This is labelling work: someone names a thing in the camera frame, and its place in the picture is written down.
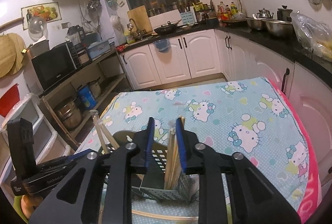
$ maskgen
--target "round cutting board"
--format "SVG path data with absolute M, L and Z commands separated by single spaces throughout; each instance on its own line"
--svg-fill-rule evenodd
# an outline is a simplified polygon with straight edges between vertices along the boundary
M 13 67 L 16 59 L 15 44 L 8 35 L 0 36 L 0 51 L 0 77 L 3 77 Z
M 16 59 L 15 59 L 15 63 L 12 66 L 12 68 L 10 69 L 10 71 L 8 72 L 8 75 L 13 75 L 15 73 L 17 73 L 21 68 L 22 68 L 22 59 L 23 59 L 23 55 L 22 55 L 22 50 L 25 49 L 25 42 L 24 40 L 21 38 L 20 35 L 15 34 L 15 33 L 9 33 L 7 34 L 7 36 L 9 36 L 11 38 L 11 40 L 14 42 L 15 44 L 15 50 L 16 50 Z

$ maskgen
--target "hello kitty tablecloth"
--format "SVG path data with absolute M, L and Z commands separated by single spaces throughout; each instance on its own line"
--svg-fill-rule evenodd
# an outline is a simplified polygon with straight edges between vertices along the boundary
M 286 198 L 303 223 L 315 211 L 321 197 L 311 141 L 287 98 L 266 78 L 120 93 L 101 118 L 108 130 L 115 133 L 145 129 L 149 117 L 153 117 L 154 139 L 167 144 L 169 129 L 180 115 L 187 118 L 185 129 L 195 132 L 200 142 L 220 153 L 243 153 Z M 88 148 L 96 151 L 100 148 L 95 128 L 77 152 Z M 197 200 L 198 193 L 193 193 L 189 205 L 137 200 L 132 208 L 164 215 L 197 216 Z M 136 218 L 137 223 L 142 223 L 143 219 Z M 143 223 L 155 222 L 144 218 Z

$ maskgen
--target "wooden cutting board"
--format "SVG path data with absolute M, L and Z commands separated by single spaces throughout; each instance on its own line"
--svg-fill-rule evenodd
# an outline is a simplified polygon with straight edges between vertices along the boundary
M 153 32 L 145 6 L 132 9 L 128 11 L 127 14 L 129 19 L 132 18 L 137 23 L 138 29 L 140 29 L 141 31 L 146 30 L 148 34 Z M 134 23 L 133 26 L 133 31 L 137 31 Z
M 13 67 L 16 59 L 15 44 L 8 35 L 0 36 L 0 77 Z
M 23 55 L 21 53 L 21 51 L 23 49 L 26 48 L 25 46 L 25 42 L 24 40 L 21 38 L 20 35 L 15 34 L 15 33 L 9 33 L 7 34 L 11 40 L 14 42 L 15 44 L 15 50 L 16 50 L 16 59 L 15 59 L 15 63 L 12 66 L 12 68 L 10 69 L 10 71 L 8 72 L 7 75 L 14 75 L 15 73 L 17 73 L 21 68 L 22 68 L 22 59 L 23 59 Z

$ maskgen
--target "red plastic object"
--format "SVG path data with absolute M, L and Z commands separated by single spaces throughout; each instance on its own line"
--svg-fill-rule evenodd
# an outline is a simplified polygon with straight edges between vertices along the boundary
M 9 111 L 19 101 L 20 92 L 18 89 L 18 84 L 16 83 L 0 98 L 0 115 L 6 117 Z

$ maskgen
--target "microwave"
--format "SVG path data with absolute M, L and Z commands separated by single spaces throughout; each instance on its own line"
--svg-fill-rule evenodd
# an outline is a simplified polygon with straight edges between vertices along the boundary
M 40 96 L 69 78 L 80 67 L 75 48 L 68 42 L 29 59 L 23 75 L 30 91 Z

